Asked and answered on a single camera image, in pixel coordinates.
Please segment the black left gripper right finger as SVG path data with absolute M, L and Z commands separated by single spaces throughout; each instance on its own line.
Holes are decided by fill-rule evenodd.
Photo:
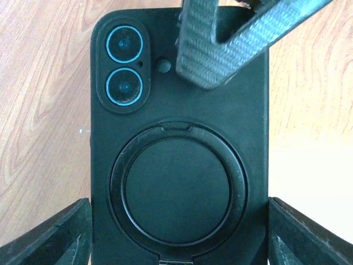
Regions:
M 352 264 L 352 244 L 270 197 L 268 260 L 270 264 Z

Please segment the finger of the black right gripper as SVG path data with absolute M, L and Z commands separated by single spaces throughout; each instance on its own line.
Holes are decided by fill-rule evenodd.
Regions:
M 241 68 L 329 4 L 329 1 L 248 1 L 234 21 L 218 1 L 183 1 L 177 73 L 204 89 L 227 83 Z M 249 19 L 241 14 L 252 12 Z

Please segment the black phone case with ring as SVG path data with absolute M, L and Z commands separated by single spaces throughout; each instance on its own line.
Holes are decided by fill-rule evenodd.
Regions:
M 93 264 L 267 264 L 269 54 L 232 80 L 199 88 L 175 70 L 180 8 L 125 9 L 93 29 Z M 118 64 L 108 34 L 132 25 L 142 97 L 106 95 Z

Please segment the teal phone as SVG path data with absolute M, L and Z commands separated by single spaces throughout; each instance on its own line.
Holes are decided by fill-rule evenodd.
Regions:
M 118 67 L 108 75 L 105 90 L 118 106 L 133 105 L 142 97 L 142 77 L 130 64 L 142 54 L 143 44 L 142 34 L 132 25 L 118 25 L 108 34 L 106 51 Z

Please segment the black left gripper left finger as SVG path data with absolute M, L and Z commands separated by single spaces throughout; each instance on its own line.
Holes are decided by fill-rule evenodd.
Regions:
M 27 233 L 1 247 L 1 264 L 88 264 L 92 207 L 78 199 Z

